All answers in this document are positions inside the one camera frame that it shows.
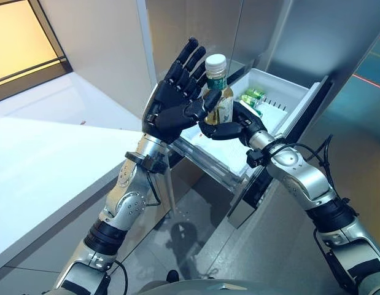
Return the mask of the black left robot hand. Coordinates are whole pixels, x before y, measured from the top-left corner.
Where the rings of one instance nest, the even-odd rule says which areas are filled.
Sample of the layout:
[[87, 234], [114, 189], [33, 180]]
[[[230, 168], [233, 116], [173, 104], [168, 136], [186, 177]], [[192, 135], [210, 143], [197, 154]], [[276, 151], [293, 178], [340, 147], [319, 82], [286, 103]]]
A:
[[186, 130], [204, 120], [215, 108], [222, 92], [201, 96], [206, 83], [206, 49], [191, 37], [154, 88], [142, 117], [142, 131], [171, 144]]

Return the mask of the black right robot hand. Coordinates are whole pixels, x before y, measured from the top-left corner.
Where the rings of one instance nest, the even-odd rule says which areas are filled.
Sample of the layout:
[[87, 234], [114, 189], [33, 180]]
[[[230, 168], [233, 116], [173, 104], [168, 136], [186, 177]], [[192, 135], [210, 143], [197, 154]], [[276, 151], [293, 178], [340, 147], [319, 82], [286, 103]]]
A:
[[231, 122], [209, 125], [203, 121], [198, 123], [203, 135], [212, 140], [231, 140], [238, 138], [249, 147], [250, 139], [259, 131], [267, 131], [262, 120], [240, 102], [233, 103]]

